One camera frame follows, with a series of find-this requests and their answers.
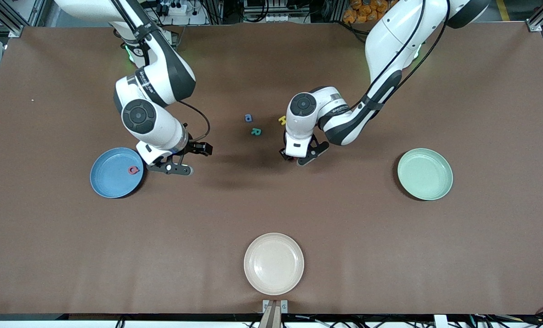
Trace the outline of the blue round plate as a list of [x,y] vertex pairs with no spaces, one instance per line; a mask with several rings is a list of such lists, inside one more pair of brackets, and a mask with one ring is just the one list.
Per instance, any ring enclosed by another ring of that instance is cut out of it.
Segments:
[[[128,174],[130,166],[140,168],[138,174]],[[100,155],[92,165],[89,180],[92,189],[107,199],[121,199],[136,191],[145,176],[145,164],[130,148],[113,148]]]

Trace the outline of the cream round plate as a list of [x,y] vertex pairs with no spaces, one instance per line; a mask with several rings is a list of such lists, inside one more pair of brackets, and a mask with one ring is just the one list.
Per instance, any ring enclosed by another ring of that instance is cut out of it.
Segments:
[[243,269],[260,293],[278,296],[294,289],[303,277],[305,260],[299,244],[283,233],[265,233],[246,249]]

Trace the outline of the green round plate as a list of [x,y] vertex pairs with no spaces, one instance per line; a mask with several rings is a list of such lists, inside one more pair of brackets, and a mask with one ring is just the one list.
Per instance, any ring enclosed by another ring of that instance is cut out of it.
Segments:
[[443,198],[454,181],[449,162],[428,148],[405,152],[397,164],[397,177],[409,195],[424,201]]

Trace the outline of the pile of orange fruit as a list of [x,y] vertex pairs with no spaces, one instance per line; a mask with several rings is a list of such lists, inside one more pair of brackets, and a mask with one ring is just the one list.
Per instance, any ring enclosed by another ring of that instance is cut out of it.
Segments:
[[397,0],[349,0],[342,16],[345,24],[379,21],[397,3]]

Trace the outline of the white power strip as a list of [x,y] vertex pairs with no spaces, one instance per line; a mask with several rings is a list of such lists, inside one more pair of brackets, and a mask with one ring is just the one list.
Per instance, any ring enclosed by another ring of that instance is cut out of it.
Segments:
[[194,0],[156,0],[155,11],[160,17],[197,15]]

